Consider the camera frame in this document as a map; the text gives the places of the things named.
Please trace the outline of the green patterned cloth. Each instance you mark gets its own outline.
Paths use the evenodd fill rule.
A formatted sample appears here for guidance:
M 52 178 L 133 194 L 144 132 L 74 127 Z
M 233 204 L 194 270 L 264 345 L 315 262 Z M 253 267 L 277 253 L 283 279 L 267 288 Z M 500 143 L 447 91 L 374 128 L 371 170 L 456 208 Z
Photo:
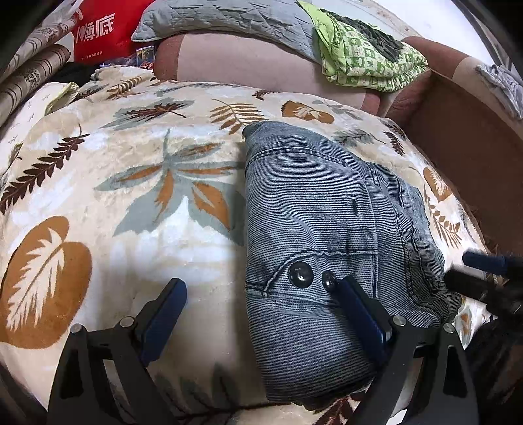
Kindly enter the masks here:
M 331 83 L 392 93 L 428 69 L 422 53 L 374 26 L 305 1 L 299 5 L 311 19 L 322 73 Z

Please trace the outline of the grey quilted pillow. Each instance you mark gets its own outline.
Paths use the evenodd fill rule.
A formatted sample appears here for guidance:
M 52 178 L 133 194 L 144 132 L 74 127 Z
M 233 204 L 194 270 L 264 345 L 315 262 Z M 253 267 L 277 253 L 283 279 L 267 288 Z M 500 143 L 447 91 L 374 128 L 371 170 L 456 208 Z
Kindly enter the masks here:
M 190 31 L 250 35 L 321 62 L 312 21 L 296 1 L 155 1 L 144 10 L 131 40 L 149 43 Z

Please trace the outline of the cream small print pillow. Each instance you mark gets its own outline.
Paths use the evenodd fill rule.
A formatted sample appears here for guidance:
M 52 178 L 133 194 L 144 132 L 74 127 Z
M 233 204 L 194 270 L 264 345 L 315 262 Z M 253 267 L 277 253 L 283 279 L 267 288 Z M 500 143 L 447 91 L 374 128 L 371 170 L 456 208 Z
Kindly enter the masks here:
M 49 82 L 36 90 L 1 128 L 1 139 L 22 141 L 41 118 L 69 105 L 80 91 L 75 82 Z

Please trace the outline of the leaf patterned cream blanket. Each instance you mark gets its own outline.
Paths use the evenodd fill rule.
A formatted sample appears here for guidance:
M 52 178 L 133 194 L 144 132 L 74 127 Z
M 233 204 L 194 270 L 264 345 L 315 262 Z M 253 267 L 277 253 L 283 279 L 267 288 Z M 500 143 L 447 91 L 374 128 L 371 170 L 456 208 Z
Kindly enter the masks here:
M 340 424 L 265 397 L 245 310 L 243 129 L 283 121 L 416 187 L 447 265 L 483 250 L 471 216 L 401 129 L 316 95 L 158 81 L 114 66 L 19 142 L 1 141 L 1 363 L 41 408 L 70 327 L 136 314 L 173 277 L 189 300 L 152 377 L 183 424 Z

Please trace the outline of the striped floral rolled quilt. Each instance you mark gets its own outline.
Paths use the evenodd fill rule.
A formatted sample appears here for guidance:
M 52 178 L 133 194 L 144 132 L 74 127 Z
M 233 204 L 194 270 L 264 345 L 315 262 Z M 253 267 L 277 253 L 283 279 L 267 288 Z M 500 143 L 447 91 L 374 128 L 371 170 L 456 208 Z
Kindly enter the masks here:
M 48 16 L 20 45 L 1 74 L 1 81 L 7 79 L 37 53 L 69 34 L 80 20 L 82 12 L 79 8 L 59 10 Z

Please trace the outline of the brown cardboard box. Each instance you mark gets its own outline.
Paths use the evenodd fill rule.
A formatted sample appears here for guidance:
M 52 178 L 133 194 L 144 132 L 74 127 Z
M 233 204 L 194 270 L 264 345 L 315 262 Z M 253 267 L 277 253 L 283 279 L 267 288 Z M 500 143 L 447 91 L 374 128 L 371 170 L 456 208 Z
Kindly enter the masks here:
M 522 254 L 522 139 L 487 105 L 439 74 L 404 130 L 457 190 L 502 253 Z

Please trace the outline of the blue denim jeans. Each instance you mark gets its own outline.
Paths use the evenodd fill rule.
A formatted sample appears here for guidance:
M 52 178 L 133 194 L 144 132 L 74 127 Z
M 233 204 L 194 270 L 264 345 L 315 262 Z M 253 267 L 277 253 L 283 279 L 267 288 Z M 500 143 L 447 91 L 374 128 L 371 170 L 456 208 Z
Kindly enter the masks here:
M 247 126 L 246 310 L 267 397 L 316 408 L 374 375 L 323 273 L 353 277 L 392 315 L 430 327 L 461 304 L 422 196 L 382 165 L 278 121 Z

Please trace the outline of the pink brown bolster pillow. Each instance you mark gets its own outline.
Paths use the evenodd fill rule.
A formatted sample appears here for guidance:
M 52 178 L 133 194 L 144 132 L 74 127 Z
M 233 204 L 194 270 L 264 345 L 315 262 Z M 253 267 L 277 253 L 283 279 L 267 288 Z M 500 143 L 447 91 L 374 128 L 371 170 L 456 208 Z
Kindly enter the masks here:
M 429 68 L 407 88 L 393 93 L 337 86 L 325 79 L 319 64 L 288 48 L 251 36 L 217 32 L 190 32 L 161 41 L 153 70 L 159 80 L 224 82 L 262 92 L 318 95 L 395 120 L 415 111 L 432 86 L 448 82 L 503 114 L 476 69 L 478 59 L 422 37 L 410 36 L 405 41 L 426 57 Z

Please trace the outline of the red printed bag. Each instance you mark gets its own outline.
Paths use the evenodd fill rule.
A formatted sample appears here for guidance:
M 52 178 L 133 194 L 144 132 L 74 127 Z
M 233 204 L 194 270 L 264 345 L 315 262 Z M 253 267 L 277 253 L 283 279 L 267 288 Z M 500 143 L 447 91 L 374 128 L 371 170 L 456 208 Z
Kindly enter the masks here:
M 131 56 L 137 44 L 131 40 L 145 9 L 153 0 L 87 0 L 78 12 L 73 35 L 74 62 L 97 65 Z

